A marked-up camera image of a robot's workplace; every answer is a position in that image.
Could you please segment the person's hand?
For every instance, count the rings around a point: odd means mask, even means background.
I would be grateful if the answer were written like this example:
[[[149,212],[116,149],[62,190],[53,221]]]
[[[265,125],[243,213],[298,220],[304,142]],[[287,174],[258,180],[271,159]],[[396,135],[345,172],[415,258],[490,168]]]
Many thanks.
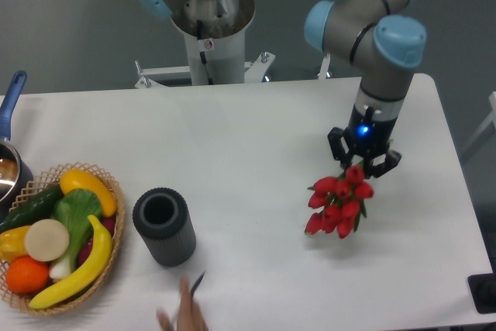
[[[165,310],[158,308],[156,317],[161,330],[208,330],[205,318],[198,303],[190,296],[190,284],[187,277],[183,277],[179,284],[180,312],[177,322],[171,322]]]

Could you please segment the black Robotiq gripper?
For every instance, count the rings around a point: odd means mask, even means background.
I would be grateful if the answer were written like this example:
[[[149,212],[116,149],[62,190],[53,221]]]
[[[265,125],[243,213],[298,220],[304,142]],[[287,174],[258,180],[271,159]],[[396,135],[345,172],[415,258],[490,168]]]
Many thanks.
[[[380,178],[396,168],[401,154],[389,150],[389,140],[397,119],[376,121],[353,108],[345,129],[333,127],[327,138],[334,160],[342,169],[352,166],[357,155],[363,158],[363,172],[366,178]],[[375,164],[378,157],[383,161]]]

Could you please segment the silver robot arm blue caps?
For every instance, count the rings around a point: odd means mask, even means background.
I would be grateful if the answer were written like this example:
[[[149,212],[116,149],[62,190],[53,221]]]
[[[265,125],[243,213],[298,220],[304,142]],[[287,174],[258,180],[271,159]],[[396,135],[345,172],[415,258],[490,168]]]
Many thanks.
[[[343,169],[355,157],[366,176],[394,169],[390,137],[427,41],[425,27],[401,11],[413,0],[321,1],[308,13],[304,37],[313,48],[347,60],[362,78],[348,125],[328,135]],[[245,32],[254,0],[139,0],[183,34],[196,85],[245,83]]]

